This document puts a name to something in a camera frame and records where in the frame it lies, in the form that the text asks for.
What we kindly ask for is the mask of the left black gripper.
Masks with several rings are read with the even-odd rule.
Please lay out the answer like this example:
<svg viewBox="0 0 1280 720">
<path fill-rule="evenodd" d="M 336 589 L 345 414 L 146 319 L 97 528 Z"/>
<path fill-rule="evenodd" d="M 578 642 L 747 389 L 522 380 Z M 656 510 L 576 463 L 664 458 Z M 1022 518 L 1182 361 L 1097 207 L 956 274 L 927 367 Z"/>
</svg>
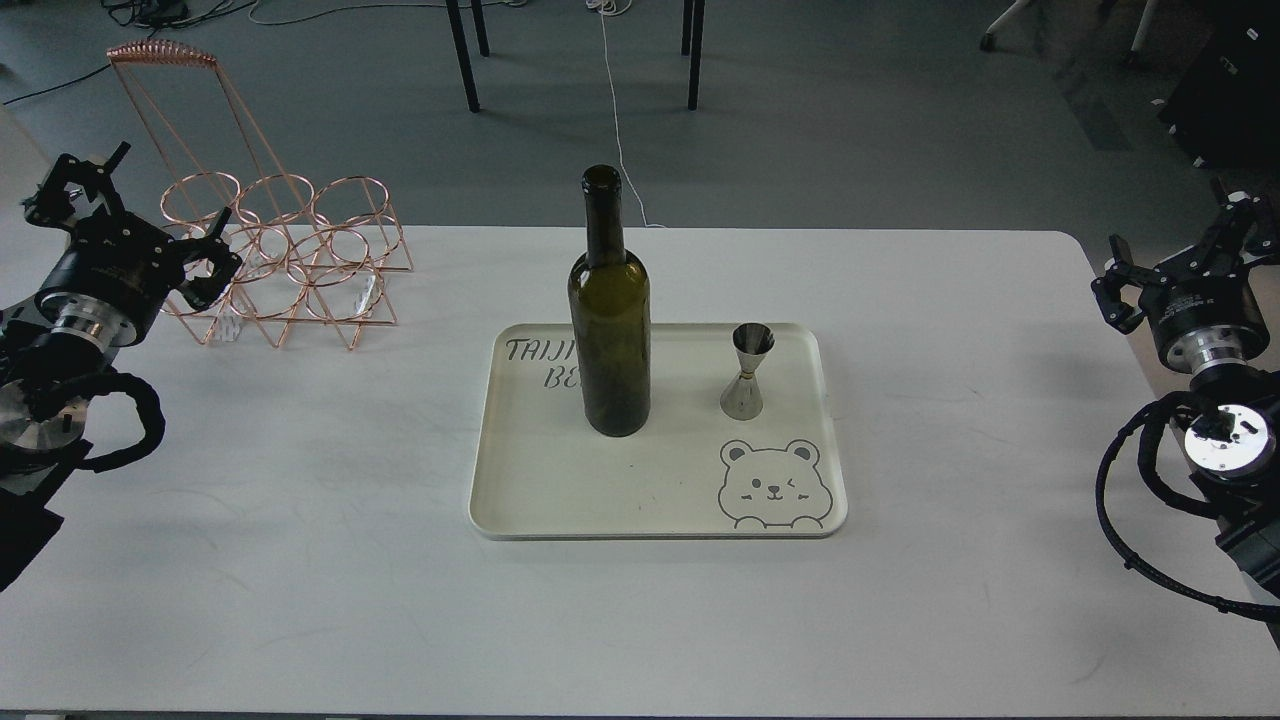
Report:
<svg viewBox="0 0 1280 720">
<path fill-rule="evenodd" d="M 227 292 L 242 268 L 242 256 L 223 237 L 232 208 L 223 208 L 204 236 L 178 242 L 180 261 L 172 254 L 169 233 L 125 214 L 113 172 L 129 150 L 131 143 L 123 141 L 101 161 L 64 152 L 35 193 L 22 201 L 28 224 L 72 232 L 70 246 L 36 293 L 49 320 L 77 295 L 106 304 L 128 325 L 152 325 L 177 287 L 188 307 L 202 313 Z M 198 261 L 207 264 L 209 273 L 187 278 L 184 266 Z"/>
</svg>

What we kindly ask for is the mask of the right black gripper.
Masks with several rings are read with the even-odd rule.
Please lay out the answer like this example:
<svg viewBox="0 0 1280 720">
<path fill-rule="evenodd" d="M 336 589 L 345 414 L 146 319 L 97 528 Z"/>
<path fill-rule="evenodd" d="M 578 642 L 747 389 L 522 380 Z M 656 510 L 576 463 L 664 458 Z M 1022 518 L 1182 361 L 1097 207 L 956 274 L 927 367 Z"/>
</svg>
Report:
<svg viewBox="0 0 1280 720">
<path fill-rule="evenodd" d="M 1210 181 L 1219 214 L 1196 245 L 1196 269 L 1180 275 L 1134 263 L 1130 245 L 1110 236 L 1111 263 L 1091 283 L 1107 325 L 1133 333 L 1146 319 L 1165 366 L 1247 364 L 1270 345 L 1270 333 L 1244 270 L 1277 265 L 1277 210 L 1266 195 Z M 1212 272 L 1210 269 L 1226 269 Z M 1140 309 L 1123 290 L 1140 291 Z"/>
</svg>

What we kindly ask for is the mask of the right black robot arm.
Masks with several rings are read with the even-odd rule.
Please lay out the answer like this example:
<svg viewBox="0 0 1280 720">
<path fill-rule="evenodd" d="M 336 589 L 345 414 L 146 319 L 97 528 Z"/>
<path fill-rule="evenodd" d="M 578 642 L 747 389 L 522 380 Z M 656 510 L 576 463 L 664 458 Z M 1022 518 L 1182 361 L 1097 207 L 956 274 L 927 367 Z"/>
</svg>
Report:
<svg viewBox="0 0 1280 720">
<path fill-rule="evenodd" d="M 1216 546 L 1277 594 L 1277 373 L 1253 364 L 1270 333 L 1249 283 L 1253 269 L 1277 263 L 1277 217 L 1262 195 L 1226 190 L 1219 179 L 1211 187 L 1219 214 L 1196 243 L 1148 268 L 1112 234 L 1112 260 L 1092 281 L 1106 323 L 1124 334 L 1148 325 L 1158 361 L 1189 379 L 1187 389 L 1147 404 L 1116 433 L 1100 461 L 1094 506 L 1126 569 L 1219 612 L 1275 624 L 1276 603 L 1225 600 L 1160 571 L 1124 541 L 1106 506 L 1110 469 L 1137 436 L 1135 468 L 1148 491 L 1171 509 L 1216 521 Z"/>
</svg>

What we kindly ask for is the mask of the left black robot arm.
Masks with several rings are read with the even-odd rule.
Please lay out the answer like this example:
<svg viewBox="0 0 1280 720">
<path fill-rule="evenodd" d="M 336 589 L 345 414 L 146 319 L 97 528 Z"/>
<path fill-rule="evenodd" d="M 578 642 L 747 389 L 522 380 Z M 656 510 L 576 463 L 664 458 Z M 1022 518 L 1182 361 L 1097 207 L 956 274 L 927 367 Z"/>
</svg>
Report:
<svg viewBox="0 0 1280 720">
<path fill-rule="evenodd" d="M 1 583 L 12 585 L 61 529 L 49 502 L 76 471 L 104 473 L 154 452 L 166 420 L 155 388 L 116 370 L 118 351 L 141 343 L 172 292 L 195 311 L 230 287 L 242 258 L 221 209 L 201 236 L 178 238 L 129 211 L 113 174 L 120 143 L 95 161 L 63 154 L 23 202 L 27 223 L 68 243 L 44 283 L 3 311 Z M 134 405 L 142 436 L 93 455 L 84 436 L 97 397 Z"/>
</svg>

